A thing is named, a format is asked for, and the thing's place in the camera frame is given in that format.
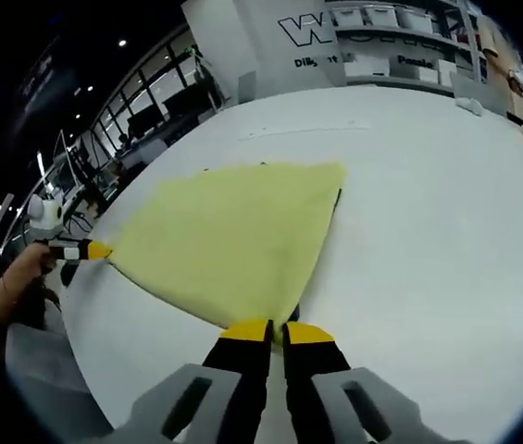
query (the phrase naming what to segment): person's arm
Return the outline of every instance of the person's arm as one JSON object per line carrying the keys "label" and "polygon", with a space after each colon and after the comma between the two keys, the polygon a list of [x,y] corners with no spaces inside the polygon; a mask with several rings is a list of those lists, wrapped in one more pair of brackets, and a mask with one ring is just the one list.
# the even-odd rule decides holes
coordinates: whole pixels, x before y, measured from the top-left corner
{"label": "person's arm", "polygon": [[49,247],[29,245],[0,277],[0,324],[6,325],[24,290],[41,275],[42,265],[50,261]]}

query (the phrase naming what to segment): white tabletop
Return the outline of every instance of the white tabletop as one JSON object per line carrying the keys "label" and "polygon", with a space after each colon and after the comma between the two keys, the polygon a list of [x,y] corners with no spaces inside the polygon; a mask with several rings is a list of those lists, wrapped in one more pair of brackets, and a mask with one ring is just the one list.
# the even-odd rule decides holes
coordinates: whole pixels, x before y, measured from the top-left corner
{"label": "white tabletop", "polygon": [[[523,136],[452,99],[370,86],[228,109],[164,152],[101,217],[110,239],[160,179],[261,161],[339,161],[348,177],[301,320],[417,401],[447,438],[496,442],[523,414]],[[81,371],[114,426],[143,392],[201,363],[218,328],[110,265],[62,298]],[[257,442],[292,442],[280,359]]]}

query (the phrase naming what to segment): desk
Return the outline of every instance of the desk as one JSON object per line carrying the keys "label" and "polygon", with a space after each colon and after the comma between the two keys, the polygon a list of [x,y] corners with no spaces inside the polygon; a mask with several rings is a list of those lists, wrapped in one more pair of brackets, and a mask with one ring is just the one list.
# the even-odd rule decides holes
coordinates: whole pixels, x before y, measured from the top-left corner
{"label": "desk", "polygon": [[[523,135],[439,95],[355,86],[225,110],[166,150],[103,215],[107,241],[161,179],[262,161],[340,161],[348,177],[301,302],[351,366],[417,401],[447,438],[492,443],[523,414]],[[80,369],[114,426],[218,329],[105,263],[62,297]],[[292,442],[280,358],[257,442]]]}

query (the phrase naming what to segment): yellow towel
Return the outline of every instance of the yellow towel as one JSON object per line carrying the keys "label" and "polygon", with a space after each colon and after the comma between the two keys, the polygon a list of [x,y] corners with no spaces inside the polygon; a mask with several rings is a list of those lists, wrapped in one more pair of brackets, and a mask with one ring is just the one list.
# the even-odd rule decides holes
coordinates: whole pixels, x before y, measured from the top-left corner
{"label": "yellow towel", "polygon": [[110,262],[154,296],[220,327],[288,320],[327,236],[339,164],[274,164],[163,181]]}

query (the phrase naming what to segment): glass wall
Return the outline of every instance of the glass wall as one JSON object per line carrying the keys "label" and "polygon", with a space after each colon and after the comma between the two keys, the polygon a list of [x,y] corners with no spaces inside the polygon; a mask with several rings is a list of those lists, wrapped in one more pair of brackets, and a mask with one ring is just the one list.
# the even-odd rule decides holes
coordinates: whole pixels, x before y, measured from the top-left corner
{"label": "glass wall", "polygon": [[128,134],[128,119],[146,107],[157,106],[164,119],[169,119],[164,102],[196,82],[194,45],[189,29],[160,44],[114,94],[93,128],[110,154],[121,149],[119,136]]}

